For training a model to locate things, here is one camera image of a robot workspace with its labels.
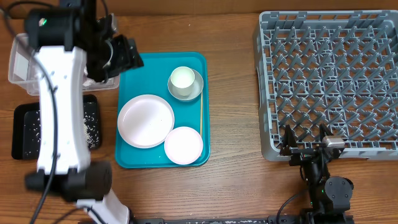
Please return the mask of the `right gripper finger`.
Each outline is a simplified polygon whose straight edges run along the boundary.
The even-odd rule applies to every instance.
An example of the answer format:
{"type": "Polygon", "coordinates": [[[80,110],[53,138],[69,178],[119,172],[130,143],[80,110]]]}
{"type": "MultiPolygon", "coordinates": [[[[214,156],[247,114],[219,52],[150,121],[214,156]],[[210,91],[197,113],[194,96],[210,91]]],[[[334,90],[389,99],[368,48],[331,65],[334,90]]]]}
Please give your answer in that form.
{"type": "Polygon", "coordinates": [[[322,143],[324,146],[327,146],[327,145],[328,145],[328,143],[327,143],[328,136],[332,136],[333,133],[327,128],[327,126],[326,126],[324,123],[321,123],[321,124],[319,125],[319,131],[320,131],[320,140],[321,140],[321,143],[322,143]]]}
{"type": "Polygon", "coordinates": [[[292,155],[292,151],[298,149],[297,142],[295,139],[294,132],[291,127],[287,125],[285,127],[285,134],[282,140],[282,145],[279,154],[280,155],[292,155]]]}

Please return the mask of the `large white plate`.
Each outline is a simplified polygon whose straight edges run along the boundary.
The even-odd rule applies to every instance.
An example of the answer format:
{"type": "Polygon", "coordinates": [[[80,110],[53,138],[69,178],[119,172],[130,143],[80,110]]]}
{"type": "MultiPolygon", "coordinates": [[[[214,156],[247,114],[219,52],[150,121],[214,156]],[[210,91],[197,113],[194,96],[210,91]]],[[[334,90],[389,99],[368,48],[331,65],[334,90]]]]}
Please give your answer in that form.
{"type": "Polygon", "coordinates": [[[172,107],[156,95],[139,95],[129,100],[118,114],[118,131],[129,145],[148,149],[160,145],[173,130],[172,107]]]}

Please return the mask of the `small white plate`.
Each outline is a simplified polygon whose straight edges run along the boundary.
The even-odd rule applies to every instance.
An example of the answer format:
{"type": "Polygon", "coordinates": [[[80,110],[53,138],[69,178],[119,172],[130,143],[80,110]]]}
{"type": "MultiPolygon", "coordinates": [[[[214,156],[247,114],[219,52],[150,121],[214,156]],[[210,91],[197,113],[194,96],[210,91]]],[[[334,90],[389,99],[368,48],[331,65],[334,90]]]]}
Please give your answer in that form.
{"type": "Polygon", "coordinates": [[[175,164],[189,165],[203,151],[203,140],[198,131],[182,126],[173,129],[164,141],[166,156],[175,164]]]}

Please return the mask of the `white napkin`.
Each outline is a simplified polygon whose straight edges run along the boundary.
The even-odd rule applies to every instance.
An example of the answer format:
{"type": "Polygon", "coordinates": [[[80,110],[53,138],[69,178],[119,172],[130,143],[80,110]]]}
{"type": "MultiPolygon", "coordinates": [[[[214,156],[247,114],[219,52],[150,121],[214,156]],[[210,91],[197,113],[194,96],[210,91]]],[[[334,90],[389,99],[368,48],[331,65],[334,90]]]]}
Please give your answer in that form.
{"type": "Polygon", "coordinates": [[[87,68],[83,71],[83,89],[84,90],[97,90],[100,88],[104,88],[106,85],[102,82],[96,82],[93,79],[88,77],[87,68]]]}

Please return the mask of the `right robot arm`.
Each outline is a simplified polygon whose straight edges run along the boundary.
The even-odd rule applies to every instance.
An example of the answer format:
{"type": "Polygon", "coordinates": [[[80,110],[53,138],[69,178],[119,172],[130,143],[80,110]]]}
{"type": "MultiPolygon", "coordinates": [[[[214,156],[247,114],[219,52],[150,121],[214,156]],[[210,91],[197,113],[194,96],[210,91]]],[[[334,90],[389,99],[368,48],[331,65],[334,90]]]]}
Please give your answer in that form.
{"type": "Polygon", "coordinates": [[[300,149],[291,127],[285,127],[280,150],[281,156],[289,156],[290,166],[300,167],[300,176],[307,188],[291,196],[279,208],[277,223],[353,223],[353,217],[345,214],[351,207],[354,184],[351,180],[331,176],[327,164],[340,157],[345,149],[344,140],[335,136],[324,124],[319,126],[321,142],[314,148],[300,149]],[[308,193],[310,208],[303,208],[297,216],[284,215],[283,209],[295,198],[308,193]]]}

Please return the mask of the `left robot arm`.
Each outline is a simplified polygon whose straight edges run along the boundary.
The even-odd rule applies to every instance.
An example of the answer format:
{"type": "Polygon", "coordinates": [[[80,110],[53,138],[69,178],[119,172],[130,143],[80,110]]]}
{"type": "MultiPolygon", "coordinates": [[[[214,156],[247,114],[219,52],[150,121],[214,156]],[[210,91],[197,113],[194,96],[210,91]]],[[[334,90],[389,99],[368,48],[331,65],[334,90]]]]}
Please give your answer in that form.
{"type": "Polygon", "coordinates": [[[25,20],[41,124],[37,169],[26,175],[25,185],[74,203],[96,223],[132,223],[131,210],[111,188],[111,164],[90,158],[83,122],[84,77],[101,83],[144,64],[111,23],[110,15],[97,17],[95,1],[61,1],[31,10],[25,20]]]}

